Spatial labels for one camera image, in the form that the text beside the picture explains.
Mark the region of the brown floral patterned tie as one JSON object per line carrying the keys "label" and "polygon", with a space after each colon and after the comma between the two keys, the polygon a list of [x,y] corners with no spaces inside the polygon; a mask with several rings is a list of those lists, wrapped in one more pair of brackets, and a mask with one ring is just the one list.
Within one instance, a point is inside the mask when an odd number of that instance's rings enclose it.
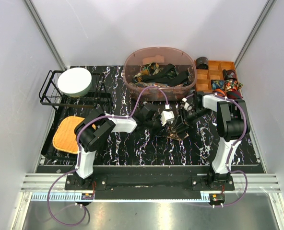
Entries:
{"label": "brown floral patterned tie", "polygon": [[187,130],[188,130],[187,126],[182,126],[177,128],[169,126],[166,128],[165,136],[170,139],[181,141],[188,137]]}

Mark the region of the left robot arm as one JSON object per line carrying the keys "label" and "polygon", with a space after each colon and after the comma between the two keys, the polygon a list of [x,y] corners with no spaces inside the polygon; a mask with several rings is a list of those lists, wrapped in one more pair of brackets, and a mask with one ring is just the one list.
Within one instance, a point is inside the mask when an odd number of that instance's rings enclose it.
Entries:
{"label": "left robot arm", "polygon": [[110,115],[102,109],[94,109],[74,129],[78,145],[77,162],[73,173],[75,184],[82,190],[92,185],[95,155],[107,143],[111,133],[132,133],[141,128],[150,129],[154,134],[163,128],[161,115],[151,103],[144,105],[132,116]]}

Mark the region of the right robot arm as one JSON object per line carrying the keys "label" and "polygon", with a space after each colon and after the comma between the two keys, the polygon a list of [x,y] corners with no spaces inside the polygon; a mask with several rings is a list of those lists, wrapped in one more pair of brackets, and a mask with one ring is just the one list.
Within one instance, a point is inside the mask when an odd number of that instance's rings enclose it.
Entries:
{"label": "right robot arm", "polygon": [[216,113],[216,130],[220,141],[216,156],[201,184],[217,190],[231,181],[232,159],[242,138],[250,132],[245,101],[242,98],[230,99],[218,93],[192,94],[182,99],[178,117],[169,133],[174,138],[185,139],[193,123],[210,112]]}

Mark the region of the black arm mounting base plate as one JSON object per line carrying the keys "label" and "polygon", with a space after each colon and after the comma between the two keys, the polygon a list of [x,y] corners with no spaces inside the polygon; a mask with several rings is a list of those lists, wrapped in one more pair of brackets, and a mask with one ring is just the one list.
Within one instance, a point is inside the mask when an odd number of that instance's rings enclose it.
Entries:
{"label": "black arm mounting base plate", "polygon": [[104,191],[114,187],[179,187],[194,191],[233,191],[233,177],[214,175],[209,166],[94,166],[93,174],[81,179],[66,177],[66,190]]}

